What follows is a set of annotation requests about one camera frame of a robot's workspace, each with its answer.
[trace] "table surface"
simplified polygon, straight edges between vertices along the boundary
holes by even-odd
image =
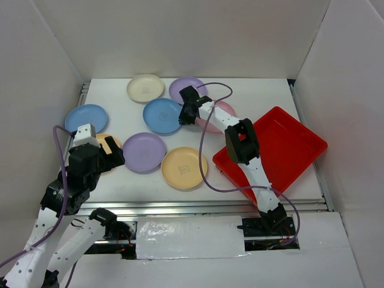
[[[109,120],[102,133],[111,134],[122,144],[133,134],[151,132],[142,118],[145,104],[132,101],[127,95],[131,79],[92,79],[85,104],[97,104],[108,113]],[[298,114],[286,79],[201,79],[204,83],[223,82],[233,88],[233,95],[226,99],[239,118],[258,120],[274,106],[280,106],[298,119]],[[174,78],[163,79],[162,97],[170,98],[169,85]],[[208,95],[218,99],[228,93],[219,85],[207,86]],[[199,148],[202,129],[198,125],[181,127],[175,134],[161,136],[167,152],[177,147]],[[208,181],[217,188],[229,189],[233,185],[219,173],[212,157],[225,146],[224,136],[207,133],[203,154],[208,160]],[[308,169],[284,193],[292,200],[322,199],[314,166]],[[157,202],[157,201],[220,201],[245,200],[241,192],[218,193],[201,183],[198,187],[183,191],[169,186],[160,168],[149,174],[135,173],[125,166],[103,174],[88,202]]]

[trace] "white wall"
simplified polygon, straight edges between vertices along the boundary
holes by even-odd
[[[85,79],[296,78],[329,0],[35,0]]]
[[[382,287],[383,48],[384,21],[368,0],[332,0],[295,85],[305,123],[328,142],[320,173],[366,287]]]
[[[0,39],[0,219],[35,218],[58,171],[52,127],[82,80],[28,0],[1,1]]]

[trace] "red tray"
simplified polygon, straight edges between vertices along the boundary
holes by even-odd
[[[284,192],[327,148],[327,143],[280,107],[274,107],[253,127],[260,143],[264,171],[272,187]],[[213,157],[216,167],[237,187],[249,186],[240,167],[223,148]],[[242,191],[254,204],[251,189]]]

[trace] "yellow plate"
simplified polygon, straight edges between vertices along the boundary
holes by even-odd
[[[203,172],[206,175],[208,164],[202,156]],[[161,172],[166,182],[178,189],[190,189],[199,185],[203,178],[199,169],[199,152],[190,147],[176,148],[164,157]]]
[[[99,144],[101,144],[103,146],[103,149],[106,152],[106,154],[111,154],[112,153],[112,151],[109,149],[109,146],[108,146],[107,142],[104,140],[104,138],[109,137],[109,136],[111,136],[111,135],[109,135],[109,134],[102,134],[102,133],[101,134],[96,134],[96,140],[97,140],[97,142]],[[114,138],[114,137],[113,137],[113,139],[116,142],[117,146],[119,148],[121,148],[119,140]]]

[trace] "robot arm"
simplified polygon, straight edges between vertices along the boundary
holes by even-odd
[[[42,239],[56,224],[64,201],[62,175],[50,183],[41,200],[41,209],[31,237],[25,247],[27,253],[19,257],[11,271],[0,279],[1,288],[58,287],[58,280],[68,272],[83,253],[101,236],[108,236],[116,216],[98,209],[92,213],[79,232],[59,251],[59,241],[73,221],[81,205],[89,199],[96,188],[101,173],[125,163],[122,150],[112,137],[105,138],[111,154],[106,154],[95,139],[94,127],[90,124],[78,128],[74,138],[75,147],[69,150],[69,165],[66,167],[68,202],[64,217],[54,233],[37,247],[32,245]]]
[[[192,86],[184,88],[180,91],[180,95],[184,101],[179,116],[181,124],[194,124],[196,117],[207,120],[214,106],[214,102],[209,97],[200,97]],[[262,166],[260,145],[252,122],[249,119],[236,118],[223,109],[215,107],[210,123],[225,135],[228,155],[243,170],[250,185],[270,187],[271,184]],[[254,188],[253,193],[266,228],[274,230],[287,217],[283,205],[271,190]]]

